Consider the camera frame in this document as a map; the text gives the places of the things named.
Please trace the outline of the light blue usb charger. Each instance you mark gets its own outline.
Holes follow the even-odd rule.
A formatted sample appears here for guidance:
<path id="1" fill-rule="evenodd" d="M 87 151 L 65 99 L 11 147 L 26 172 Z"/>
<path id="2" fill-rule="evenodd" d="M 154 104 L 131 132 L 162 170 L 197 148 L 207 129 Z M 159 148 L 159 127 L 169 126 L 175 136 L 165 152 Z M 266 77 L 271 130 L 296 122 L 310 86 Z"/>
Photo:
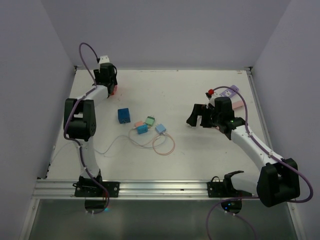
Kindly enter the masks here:
<path id="1" fill-rule="evenodd" d="M 162 134 L 162 133 L 165 133 L 167 129 L 162 123 L 160 123 L 155 126 L 155 130 L 158 134 Z"/>

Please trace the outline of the green usb charger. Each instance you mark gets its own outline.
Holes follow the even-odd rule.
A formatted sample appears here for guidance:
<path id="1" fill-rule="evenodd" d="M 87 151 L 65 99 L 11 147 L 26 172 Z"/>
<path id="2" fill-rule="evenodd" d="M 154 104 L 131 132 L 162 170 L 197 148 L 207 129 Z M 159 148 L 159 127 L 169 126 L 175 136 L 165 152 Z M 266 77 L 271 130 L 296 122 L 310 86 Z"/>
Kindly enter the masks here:
<path id="1" fill-rule="evenodd" d="M 155 118 L 153 116 L 148 116 L 145 120 L 145 124 L 149 127 L 152 127 L 155 123 Z"/>

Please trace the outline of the blue cube socket adapter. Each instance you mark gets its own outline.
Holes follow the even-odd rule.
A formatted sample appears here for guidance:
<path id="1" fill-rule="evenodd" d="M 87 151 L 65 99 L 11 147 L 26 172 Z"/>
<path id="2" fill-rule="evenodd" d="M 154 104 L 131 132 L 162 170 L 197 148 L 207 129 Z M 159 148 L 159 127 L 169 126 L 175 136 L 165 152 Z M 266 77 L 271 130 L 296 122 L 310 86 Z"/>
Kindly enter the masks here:
<path id="1" fill-rule="evenodd" d="M 117 118 L 120 124 L 131 122 L 130 111 L 128 108 L 120 108 L 117 110 Z"/>

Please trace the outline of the blue plug adapter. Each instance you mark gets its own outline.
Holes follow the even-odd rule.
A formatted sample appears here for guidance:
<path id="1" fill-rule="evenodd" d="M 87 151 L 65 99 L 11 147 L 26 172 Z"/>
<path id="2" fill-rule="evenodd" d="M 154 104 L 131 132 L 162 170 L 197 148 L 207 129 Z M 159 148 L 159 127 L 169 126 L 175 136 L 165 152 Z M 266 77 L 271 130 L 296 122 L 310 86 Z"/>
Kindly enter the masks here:
<path id="1" fill-rule="evenodd" d="M 149 126 L 147 124 L 142 124 L 136 127 L 136 131 L 138 135 L 145 134 L 149 130 Z"/>

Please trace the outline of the salmon pink plug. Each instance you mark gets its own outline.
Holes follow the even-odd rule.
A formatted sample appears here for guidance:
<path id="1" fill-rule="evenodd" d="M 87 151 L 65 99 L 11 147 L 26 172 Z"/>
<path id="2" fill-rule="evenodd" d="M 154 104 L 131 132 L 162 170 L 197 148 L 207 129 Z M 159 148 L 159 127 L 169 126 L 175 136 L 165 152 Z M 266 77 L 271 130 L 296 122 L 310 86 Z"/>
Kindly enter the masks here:
<path id="1" fill-rule="evenodd" d="M 135 124 L 134 124 L 134 126 L 135 126 L 135 128 L 137 129 L 137 128 L 139 128 L 140 126 L 143 126 L 145 123 L 143 122 L 143 121 L 139 121 L 139 122 L 136 122 Z"/>

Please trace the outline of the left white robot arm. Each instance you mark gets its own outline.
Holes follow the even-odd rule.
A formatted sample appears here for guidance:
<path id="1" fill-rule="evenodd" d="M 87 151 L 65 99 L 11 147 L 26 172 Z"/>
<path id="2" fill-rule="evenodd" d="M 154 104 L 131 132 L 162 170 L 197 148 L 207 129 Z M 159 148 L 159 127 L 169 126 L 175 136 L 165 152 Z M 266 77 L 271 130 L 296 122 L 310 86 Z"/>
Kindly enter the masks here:
<path id="1" fill-rule="evenodd" d="M 79 148 L 80 176 L 85 179 L 101 176 L 93 146 L 97 130 L 96 107 L 109 98 L 118 85 L 117 68 L 110 62 L 101 63 L 93 73 L 96 84 L 83 96 L 67 98 L 63 114 L 64 138 Z"/>

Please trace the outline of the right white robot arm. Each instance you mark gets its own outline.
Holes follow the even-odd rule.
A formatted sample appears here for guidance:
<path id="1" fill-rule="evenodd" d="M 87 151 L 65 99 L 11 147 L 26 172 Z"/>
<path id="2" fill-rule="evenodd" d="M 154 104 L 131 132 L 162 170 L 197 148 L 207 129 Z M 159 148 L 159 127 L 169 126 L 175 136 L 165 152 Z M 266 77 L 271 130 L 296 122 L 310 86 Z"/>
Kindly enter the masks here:
<path id="1" fill-rule="evenodd" d="M 258 176 L 245 176 L 242 170 L 225 174 L 222 189 L 227 196 L 247 192 L 258 196 L 266 207 L 300 196 L 297 163 L 292 158 L 284 159 L 257 139 L 246 121 L 235 116 L 229 97 L 217 97 L 214 103 L 195 104 L 186 123 L 195 127 L 199 117 L 201 127 L 217 127 L 246 153 L 259 170 Z"/>

